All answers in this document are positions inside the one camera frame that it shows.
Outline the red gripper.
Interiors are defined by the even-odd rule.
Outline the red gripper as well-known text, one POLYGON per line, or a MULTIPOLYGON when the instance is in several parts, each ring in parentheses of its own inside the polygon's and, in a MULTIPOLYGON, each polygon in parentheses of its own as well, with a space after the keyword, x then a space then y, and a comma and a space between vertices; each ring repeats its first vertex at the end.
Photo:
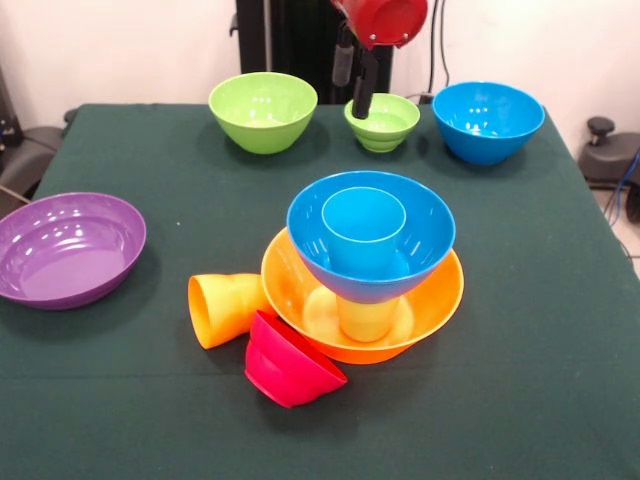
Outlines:
POLYGON ((379 63, 371 50, 376 46, 402 47, 423 27, 426 0, 332 0, 331 4, 347 22, 338 26, 333 59, 333 85, 350 82, 354 57, 354 36, 365 48, 358 53, 359 71, 355 81, 351 114, 365 120, 375 93, 379 63))

